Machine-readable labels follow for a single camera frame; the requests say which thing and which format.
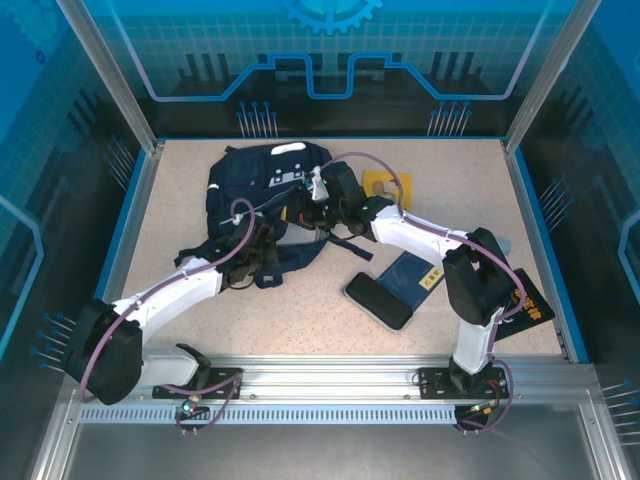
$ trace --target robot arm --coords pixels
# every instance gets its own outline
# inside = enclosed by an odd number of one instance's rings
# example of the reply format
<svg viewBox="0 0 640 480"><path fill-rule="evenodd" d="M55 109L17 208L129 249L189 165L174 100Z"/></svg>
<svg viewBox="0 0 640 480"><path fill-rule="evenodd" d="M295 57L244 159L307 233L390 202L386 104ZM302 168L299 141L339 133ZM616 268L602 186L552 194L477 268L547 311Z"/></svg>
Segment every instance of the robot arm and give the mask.
<svg viewBox="0 0 640 480"><path fill-rule="evenodd" d="M483 229L467 234L410 214L401 217L398 207L391 201L367 197L353 171L342 162L322 172L315 170L309 179L308 190L310 195L298 196L287 206L287 219L292 224L310 230L330 230L343 223L355 235L395 245L444 269L450 303L461 318L450 374L461 394L468 392L474 382L482 379L482 373L488 367L495 321L504 310L513 284L492 262L478 257L468 246L448 235L472 239L504 259L495 237ZM244 228L246 232L247 223L246 218L243 219L237 231ZM444 236L424 231L416 224L427 225L443 232ZM118 300L112 306L94 300L77 319L62 358L63 369L80 381L90 355L107 328L125 310L137 305L114 331L98 357L88 389L107 405L117 403L139 387L173 384L183 385L188 390L202 389L210 368L204 355L186 345L159 353L145 351L143 347L162 326L183 311L260 270L267 254L273 253L275 242L271 232L264 220L258 221L250 233L251 240L232 260L216 268L201 269L210 259L192 259L169 277L174 278L173 283L144 302L140 301L141 297L154 287ZM194 269L201 271L190 274Z"/></svg>

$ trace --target black smartphone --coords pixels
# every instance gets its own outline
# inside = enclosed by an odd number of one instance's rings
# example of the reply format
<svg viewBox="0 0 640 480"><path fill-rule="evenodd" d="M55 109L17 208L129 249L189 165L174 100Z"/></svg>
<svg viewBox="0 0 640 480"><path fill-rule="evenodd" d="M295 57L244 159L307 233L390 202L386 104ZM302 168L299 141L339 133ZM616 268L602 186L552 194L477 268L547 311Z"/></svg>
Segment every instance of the black smartphone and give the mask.
<svg viewBox="0 0 640 480"><path fill-rule="evenodd" d="M409 305L364 272L344 288L344 294L393 332L400 332L413 316Z"/></svg>

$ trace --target white sticker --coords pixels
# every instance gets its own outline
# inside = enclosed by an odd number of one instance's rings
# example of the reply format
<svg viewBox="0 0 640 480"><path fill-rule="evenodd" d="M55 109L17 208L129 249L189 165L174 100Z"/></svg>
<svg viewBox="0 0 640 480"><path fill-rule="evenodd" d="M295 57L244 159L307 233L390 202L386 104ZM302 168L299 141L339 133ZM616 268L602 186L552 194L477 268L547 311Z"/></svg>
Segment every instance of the white sticker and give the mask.
<svg viewBox="0 0 640 480"><path fill-rule="evenodd" d="M307 146L302 142L288 143L287 145L278 145L271 149L271 155L280 155L295 150L304 150Z"/></svg>

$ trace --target blue side wall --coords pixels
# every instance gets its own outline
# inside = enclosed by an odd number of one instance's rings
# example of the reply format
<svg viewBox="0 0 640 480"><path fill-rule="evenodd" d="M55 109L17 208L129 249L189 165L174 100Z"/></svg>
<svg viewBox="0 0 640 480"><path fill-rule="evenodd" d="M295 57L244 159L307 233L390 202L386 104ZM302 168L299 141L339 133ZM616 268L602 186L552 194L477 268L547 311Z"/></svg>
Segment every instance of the blue side wall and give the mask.
<svg viewBox="0 0 640 480"><path fill-rule="evenodd" d="M0 476L17 479L62 378L31 355L42 317L92 297L125 196L110 164L140 147L55 2L0 0L0 65Z"/></svg>
<svg viewBox="0 0 640 480"><path fill-rule="evenodd" d="M640 382L638 25L638 2L603 0L521 145L604 385Z"/></svg>

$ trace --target yellow label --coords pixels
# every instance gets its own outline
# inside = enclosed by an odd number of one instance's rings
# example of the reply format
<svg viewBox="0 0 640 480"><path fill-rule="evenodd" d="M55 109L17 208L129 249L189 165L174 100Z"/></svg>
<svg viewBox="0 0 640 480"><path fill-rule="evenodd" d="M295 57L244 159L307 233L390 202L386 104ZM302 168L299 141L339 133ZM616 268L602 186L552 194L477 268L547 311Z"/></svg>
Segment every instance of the yellow label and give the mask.
<svg viewBox="0 0 640 480"><path fill-rule="evenodd" d="M439 268L433 267L427 272L427 274L420 280L420 285L427 291L431 291L433 286L442 278L444 272Z"/></svg>

